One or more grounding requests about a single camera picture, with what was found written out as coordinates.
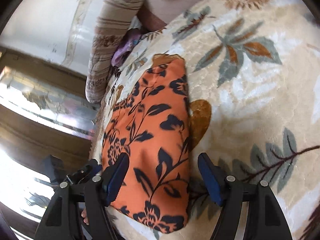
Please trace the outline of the left hand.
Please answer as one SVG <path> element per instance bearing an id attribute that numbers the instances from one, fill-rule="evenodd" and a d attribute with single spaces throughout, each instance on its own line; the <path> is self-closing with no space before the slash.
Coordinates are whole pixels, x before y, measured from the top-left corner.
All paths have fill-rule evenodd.
<path id="1" fill-rule="evenodd" d="M 81 217 L 83 218 L 84 223 L 86 225 L 89 225 L 86 209 L 83 209 L 83 211 L 81 212 Z"/>

